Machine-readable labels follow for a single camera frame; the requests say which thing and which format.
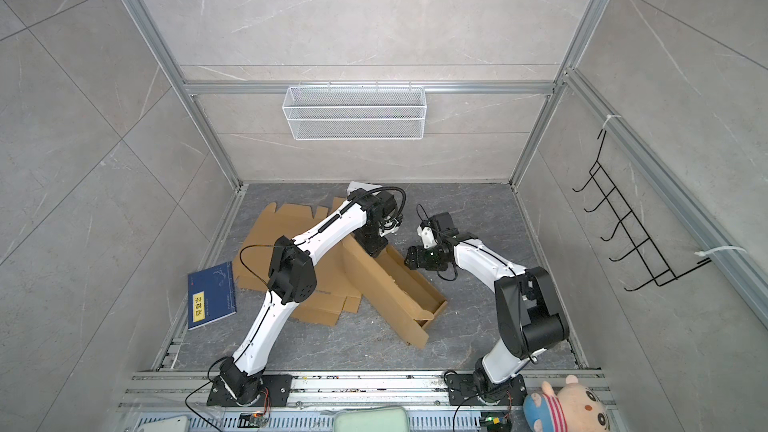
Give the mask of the cardboard box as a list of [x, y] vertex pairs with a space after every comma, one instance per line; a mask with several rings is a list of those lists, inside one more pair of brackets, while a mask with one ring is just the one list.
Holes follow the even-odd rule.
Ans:
[[420, 272], [406, 267], [391, 245], [370, 256], [349, 235], [341, 242], [345, 275], [407, 344], [423, 349], [426, 328], [447, 306], [447, 299]]

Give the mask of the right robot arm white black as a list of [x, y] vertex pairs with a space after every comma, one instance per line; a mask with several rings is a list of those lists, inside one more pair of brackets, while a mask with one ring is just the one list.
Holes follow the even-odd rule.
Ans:
[[508, 260], [476, 235], [459, 231], [447, 212], [422, 219], [417, 233], [422, 243], [408, 248], [408, 268], [440, 273], [453, 266], [494, 293], [499, 340], [477, 363], [471, 394], [496, 403], [523, 368], [569, 338], [569, 323], [552, 276], [542, 267]]

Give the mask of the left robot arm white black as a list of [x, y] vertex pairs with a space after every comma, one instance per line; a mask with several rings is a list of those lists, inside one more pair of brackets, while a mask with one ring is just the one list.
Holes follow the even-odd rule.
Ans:
[[213, 381], [239, 406], [255, 403], [269, 354], [293, 311], [315, 292], [315, 266], [348, 235], [356, 232], [368, 254], [377, 256], [397, 232], [407, 194], [398, 186], [352, 182], [339, 208], [293, 238], [281, 236], [271, 246], [266, 294], [243, 342], [221, 361]]

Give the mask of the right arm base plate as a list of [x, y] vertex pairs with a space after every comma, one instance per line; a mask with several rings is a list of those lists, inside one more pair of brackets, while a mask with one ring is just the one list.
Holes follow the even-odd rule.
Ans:
[[477, 374], [448, 370], [442, 374], [451, 406], [522, 406], [527, 388], [521, 375], [493, 384]]

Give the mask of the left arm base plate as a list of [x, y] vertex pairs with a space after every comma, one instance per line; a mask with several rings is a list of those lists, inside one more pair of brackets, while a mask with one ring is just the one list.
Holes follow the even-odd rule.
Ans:
[[289, 374], [267, 374], [257, 380], [249, 380], [242, 393], [233, 397], [220, 377], [213, 379], [207, 406], [220, 407], [284, 407], [291, 391], [293, 376]]

